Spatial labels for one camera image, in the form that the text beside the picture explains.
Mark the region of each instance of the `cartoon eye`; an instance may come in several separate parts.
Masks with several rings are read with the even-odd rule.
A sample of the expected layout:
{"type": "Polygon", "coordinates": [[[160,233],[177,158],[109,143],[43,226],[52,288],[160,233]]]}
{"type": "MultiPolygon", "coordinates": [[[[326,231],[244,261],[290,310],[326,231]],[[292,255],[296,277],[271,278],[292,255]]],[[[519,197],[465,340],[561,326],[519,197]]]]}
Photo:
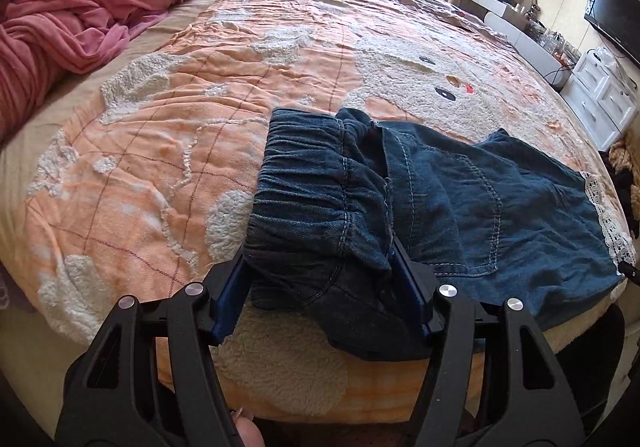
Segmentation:
{"type": "Polygon", "coordinates": [[[442,98],[446,98],[447,100],[450,100],[451,102],[455,102],[456,101],[456,97],[453,93],[450,93],[447,90],[441,90],[440,88],[435,88],[436,89],[436,93],[438,93],[442,98]]]}

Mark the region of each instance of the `white lace trim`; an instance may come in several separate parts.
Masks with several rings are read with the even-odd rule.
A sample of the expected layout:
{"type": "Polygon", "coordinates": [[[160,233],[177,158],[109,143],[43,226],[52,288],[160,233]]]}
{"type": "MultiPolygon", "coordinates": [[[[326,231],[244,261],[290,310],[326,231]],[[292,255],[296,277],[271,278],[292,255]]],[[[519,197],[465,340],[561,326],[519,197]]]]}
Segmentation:
{"type": "Polygon", "coordinates": [[[580,175],[584,178],[584,192],[587,194],[589,201],[596,207],[598,221],[604,234],[604,243],[616,267],[620,261],[635,265],[636,252],[631,242],[631,237],[620,228],[618,218],[605,206],[602,186],[597,176],[584,171],[580,171],[580,175]]]}

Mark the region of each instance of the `white dresser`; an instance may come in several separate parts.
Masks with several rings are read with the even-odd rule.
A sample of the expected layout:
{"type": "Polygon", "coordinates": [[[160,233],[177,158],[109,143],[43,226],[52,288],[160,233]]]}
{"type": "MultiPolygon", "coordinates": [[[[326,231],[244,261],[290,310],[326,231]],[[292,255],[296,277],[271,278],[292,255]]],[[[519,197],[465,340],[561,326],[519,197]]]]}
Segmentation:
{"type": "Polygon", "coordinates": [[[582,56],[561,95],[600,151],[622,137],[638,112],[627,88],[593,51],[582,56]]]}

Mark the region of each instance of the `television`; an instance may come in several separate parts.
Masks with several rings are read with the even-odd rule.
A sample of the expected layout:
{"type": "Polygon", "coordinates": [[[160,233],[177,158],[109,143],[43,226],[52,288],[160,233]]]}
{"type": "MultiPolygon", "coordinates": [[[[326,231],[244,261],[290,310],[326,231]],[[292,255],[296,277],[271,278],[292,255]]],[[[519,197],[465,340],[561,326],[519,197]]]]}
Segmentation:
{"type": "Polygon", "coordinates": [[[584,18],[640,67],[640,0],[589,0],[584,18]]]}

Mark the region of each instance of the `drawer handle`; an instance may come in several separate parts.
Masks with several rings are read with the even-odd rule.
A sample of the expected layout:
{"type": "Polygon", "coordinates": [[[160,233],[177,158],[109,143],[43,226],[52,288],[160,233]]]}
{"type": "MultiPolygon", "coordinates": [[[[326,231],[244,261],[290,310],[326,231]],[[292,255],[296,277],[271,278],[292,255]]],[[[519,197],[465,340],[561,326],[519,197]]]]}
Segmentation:
{"type": "Polygon", "coordinates": [[[582,107],[584,107],[584,110],[591,115],[591,118],[593,120],[596,120],[596,116],[591,112],[591,109],[589,109],[584,102],[582,103],[582,107]]]}

